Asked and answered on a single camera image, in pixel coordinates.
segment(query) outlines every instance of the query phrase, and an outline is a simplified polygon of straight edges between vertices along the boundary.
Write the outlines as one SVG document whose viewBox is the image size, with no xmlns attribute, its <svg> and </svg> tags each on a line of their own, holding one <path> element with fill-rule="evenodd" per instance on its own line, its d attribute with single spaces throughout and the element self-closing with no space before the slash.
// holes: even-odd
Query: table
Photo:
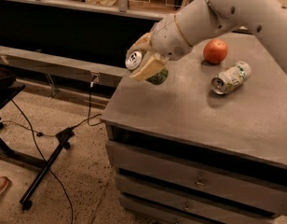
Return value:
<svg viewBox="0 0 287 224">
<path fill-rule="evenodd" d="M 203 61 L 207 41 L 160 86 L 125 76 L 106 107 L 109 161 L 126 209 L 169 223 L 274 223 L 287 216 L 287 76 L 252 35 L 220 38 L 228 55 Z M 237 60 L 251 78 L 218 95 L 211 79 Z"/>
<path fill-rule="evenodd" d="M 23 89 L 25 85 L 19 82 L 14 82 L 12 86 L 3 89 L 0 91 L 0 110 L 4 108 L 4 106 L 12 101 L 12 99 L 18 95 Z M 70 148 L 70 144 L 68 140 L 74 133 L 70 129 L 65 129 L 62 132 L 56 134 L 56 138 L 59 141 L 59 144 L 51 154 L 48 160 L 38 159 L 36 157 L 20 153 L 16 150 L 11 149 L 5 142 L 0 138 L 0 159 L 4 161 L 10 161 L 15 164 L 23 165 L 24 167 L 34 167 L 38 171 L 38 175 L 34 179 L 31 186 L 26 190 L 22 198 L 20 199 L 20 203 L 22 204 L 22 210 L 29 210 L 32 206 L 32 201 L 30 198 L 35 192 L 36 188 L 48 172 L 50 166 L 57 159 L 62 149 Z"/>
</svg>

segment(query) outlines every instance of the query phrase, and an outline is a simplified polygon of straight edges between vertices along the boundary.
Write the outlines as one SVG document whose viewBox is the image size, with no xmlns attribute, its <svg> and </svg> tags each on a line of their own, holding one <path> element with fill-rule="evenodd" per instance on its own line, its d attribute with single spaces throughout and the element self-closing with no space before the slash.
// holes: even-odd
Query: silver can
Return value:
<svg viewBox="0 0 287 224">
<path fill-rule="evenodd" d="M 212 79 L 212 89 L 218 94 L 230 93 L 241 86 L 251 74 L 251 67 L 244 61 L 238 61 Z"/>
<path fill-rule="evenodd" d="M 131 52 L 129 57 L 127 57 L 125 61 L 127 69 L 130 72 L 133 72 L 134 70 L 136 70 L 141 65 L 144 55 L 145 53 L 142 53 L 142 51 L 139 49 L 136 49 L 133 52 Z M 157 74 L 146 79 L 146 81 L 150 82 L 153 85 L 160 85 L 167 79 L 168 75 L 169 75 L 169 71 L 164 68 Z"/>
</svg>

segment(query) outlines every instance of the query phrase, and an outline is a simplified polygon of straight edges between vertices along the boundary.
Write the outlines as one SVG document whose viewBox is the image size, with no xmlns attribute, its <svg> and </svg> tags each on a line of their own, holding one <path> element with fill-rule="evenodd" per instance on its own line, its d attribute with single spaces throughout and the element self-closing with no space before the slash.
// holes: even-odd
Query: green can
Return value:
<svg viewBox="0 0 287 224">
<path fill-rule="evenodd" d="M 230 93 L 241 86 L 251 74 L 252 69 L 246 62 L 235 62 L 232 66 L 218 73 L 212 79 L 212 89 L 218 94 Z"/>
<path fill-rule="evenodd" d="M 125 64 L 127 69 L 130 72 L 133 72 L 137 69 L 144 58 L 144 53 L 141 50 L 136 49 L 130 53 L 129 57 L 126 58 Z M 153 85 L 161 85 L 169 76 L 169 71 L 167 69 L 162 69 L 157 74 L 153 75 L 152 77 L 146 79 L 147 82 L 150 82 Z"/>
</svg>

